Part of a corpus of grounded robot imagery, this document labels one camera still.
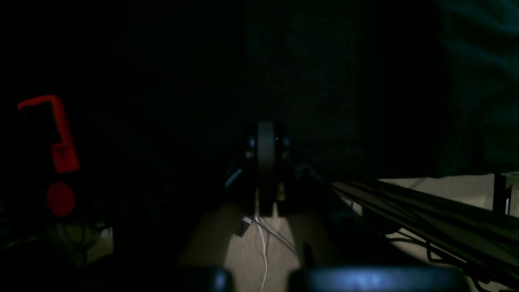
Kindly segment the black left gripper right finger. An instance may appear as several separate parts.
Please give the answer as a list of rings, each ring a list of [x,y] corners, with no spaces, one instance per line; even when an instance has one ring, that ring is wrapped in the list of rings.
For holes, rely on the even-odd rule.
[[[282,124],[275,124],[275,162],[289,163],[291,152],[291,138]]]

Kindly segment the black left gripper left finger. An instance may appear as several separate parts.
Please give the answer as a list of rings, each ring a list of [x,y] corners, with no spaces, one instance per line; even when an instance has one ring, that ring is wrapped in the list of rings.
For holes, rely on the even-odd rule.
[[[258,124],[250,124],[243,142],[243,157],[248,163],[257,163]]]

